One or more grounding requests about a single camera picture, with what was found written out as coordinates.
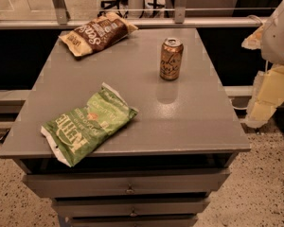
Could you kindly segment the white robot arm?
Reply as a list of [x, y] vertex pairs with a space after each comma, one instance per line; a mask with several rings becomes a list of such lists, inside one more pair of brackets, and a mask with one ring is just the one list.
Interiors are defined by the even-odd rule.
[[262, 26], [243, 40], [241, 46], [259, 49], [266, 63], [272, 64], [270, 69], [257, 73], [244, 119], [248, 127], [260, 128], [284, 103], [284, 0]]

